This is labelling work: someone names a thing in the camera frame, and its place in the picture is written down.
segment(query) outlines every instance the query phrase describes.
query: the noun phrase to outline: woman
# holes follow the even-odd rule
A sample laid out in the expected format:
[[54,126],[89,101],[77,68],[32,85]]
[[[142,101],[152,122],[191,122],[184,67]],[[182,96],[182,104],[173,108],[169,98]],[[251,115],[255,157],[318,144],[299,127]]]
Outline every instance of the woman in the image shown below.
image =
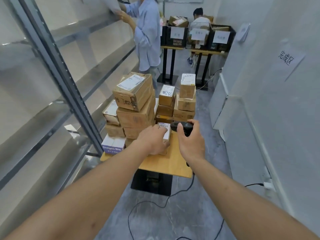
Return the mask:
[[132,4],[120,3],[118,15],[133,30],[139,70],[151,74],[154,89],[157,88],[157,67],[160,64],[160,15],[157,0],[138,0]]

